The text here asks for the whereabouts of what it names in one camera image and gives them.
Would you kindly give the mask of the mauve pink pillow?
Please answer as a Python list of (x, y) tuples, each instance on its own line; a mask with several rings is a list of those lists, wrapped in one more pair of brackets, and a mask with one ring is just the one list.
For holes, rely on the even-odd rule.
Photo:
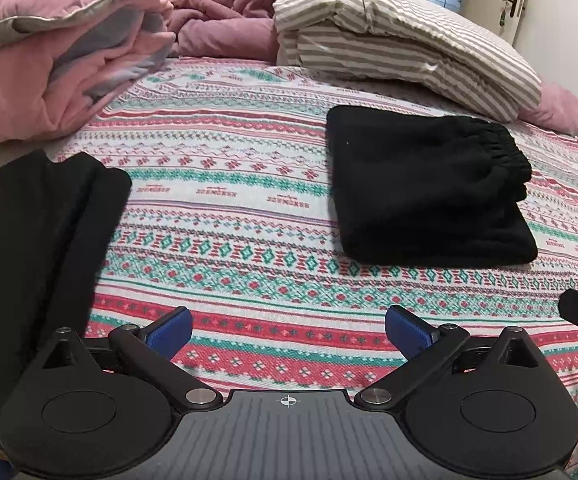
[(554, 82), (541, 82), (541, 99), (532, 110), (521, 110), (519, 119), (567, 136), (578, 136), (578, 98)]

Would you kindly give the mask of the striped beige pillow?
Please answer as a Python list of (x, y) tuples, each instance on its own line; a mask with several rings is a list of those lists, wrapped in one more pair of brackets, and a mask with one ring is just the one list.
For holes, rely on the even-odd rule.
[(288, 65), (415, 82), (498, 122), (541, 102), (538, 74), (507, 41), (427, 0), (276, 0), (274, 11)]

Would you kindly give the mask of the patterned red green bedsheet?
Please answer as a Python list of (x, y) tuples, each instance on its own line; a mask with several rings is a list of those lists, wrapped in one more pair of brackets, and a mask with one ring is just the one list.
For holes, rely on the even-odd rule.
[[(180, 58), (141, 79), (52, 151), (125, 170), (132, 194), (106, 253), (86, 333), (170, 308), (193, 312), (176, 363), (221, 391), (359, 391), (398, 366), (383, 314), (400, 304), (475, 335), (527, 330), (578, 404), (578, 140), (510, 129), (533, 177), (520, 208), (539, 255), (524, 268), (374, 268), (344, 257), (330, 203), (329, 108), (444, 115), (402, 86), (261, 62)], [(578, 446), (568, 465), (578, 479)]]

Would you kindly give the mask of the pink folded quilt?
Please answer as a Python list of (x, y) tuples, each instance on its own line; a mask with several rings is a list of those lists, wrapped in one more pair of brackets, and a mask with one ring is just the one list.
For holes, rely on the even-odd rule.
[(0, 0), (0, 143), (77, 131), (175, 42), (169, 0)]

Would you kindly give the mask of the black pants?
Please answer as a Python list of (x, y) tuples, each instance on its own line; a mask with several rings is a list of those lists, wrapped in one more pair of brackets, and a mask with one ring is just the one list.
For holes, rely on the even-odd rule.
[(349, 258), (488, 268), (538, 255), (518, 207), (532, 167), (504, 126), (338, 105), (327, 113), (326, 139), (332, 203)]

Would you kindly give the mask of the black folded garment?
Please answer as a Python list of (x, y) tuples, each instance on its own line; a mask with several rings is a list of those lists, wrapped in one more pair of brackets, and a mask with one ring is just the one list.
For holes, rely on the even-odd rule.
[(0, 167), (0, 409), (59, 327), (83, 335), (132, 179), (86, 153)]

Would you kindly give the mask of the mauve crumpled blanket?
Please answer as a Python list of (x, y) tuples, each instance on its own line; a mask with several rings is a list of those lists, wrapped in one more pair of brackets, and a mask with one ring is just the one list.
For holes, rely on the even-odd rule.
[(243, 58), (274, 63), (276, 0), (169, 0), (172, 58)]

